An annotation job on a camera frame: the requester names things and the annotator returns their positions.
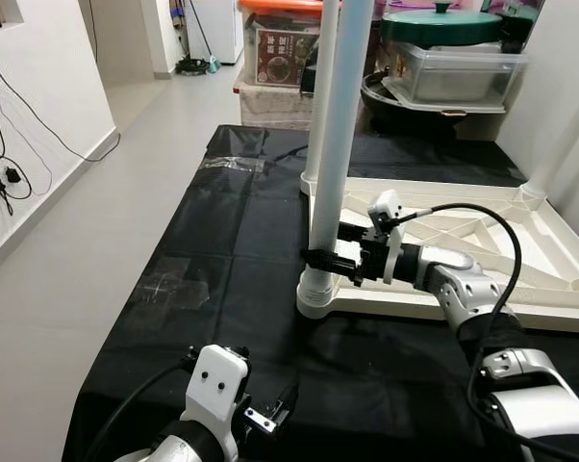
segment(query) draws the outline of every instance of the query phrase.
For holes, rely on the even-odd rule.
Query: black plastic sheet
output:
[[[333,315],[302,319],[308,202],[299,174],[307,132],[221,126],[205,165],[253,159],[261,168],[198,170],[78,396],[63,460],[82,459],[119,401],[189,345],[249,347],[254,405],[274,402],[296,373],[300,399],[286,433],[252,442],[258,460],[488,460],[464,399],[467,365],[437,321]],[[493,142],[434,145],[355,139],[352,176],[517,186]],[[532,332],[579,391],[579,335]],[[101,460],[146,447],[184,409],[189,377],[176,372],[119,422]]]

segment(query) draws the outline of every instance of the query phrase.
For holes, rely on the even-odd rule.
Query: white plastic pipe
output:
[[[300,189],[304,194],[309,193],[307,182],[317,179],[321,151],[324,145],[324,128],[339,25],[339,3],[339,0],[324,0],[323,2],[319,50],[317,52],[317,72],[315,73],[315,94],[309,132],[309,152],[307,154],[307,166],[300,175]]]
[[[333,66],[333,81],[324,125],[310,249],[334,251],[345,178],[351,157],[360,101],[366,47],[375,0],[343,0]],[[333,298],[330,273],[307,266],[300,276],[296,305],[306,317],[323,318]]]
[[[579,138],[579,106],[569,118],[563,134],[555,140],[550,152],[541,159],[538,167],[521,189],[534,197],[546,197],[548,188],[566,161]]]

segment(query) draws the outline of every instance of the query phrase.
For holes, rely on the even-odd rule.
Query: mop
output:
[[[209,45],[209,41],[206,40],[206,34],[204,34],[204,29],[202,29],[202,24],[200,23],[200,18],[197,15],[197,11],[193,6],[193,1],[189,0],[191,4],[191,9],[193,10],[193,15],[195,16],[195,20],[197,21],[197,25],[200,28],[200,32],[202,33],[202,38],[204,39],[204,43],[206,43],[206,49],[209,51],[209,72],[214,74],[219,70],[221,67],[221,63],[213,56],[213,52],[211,51],[211,46]]]

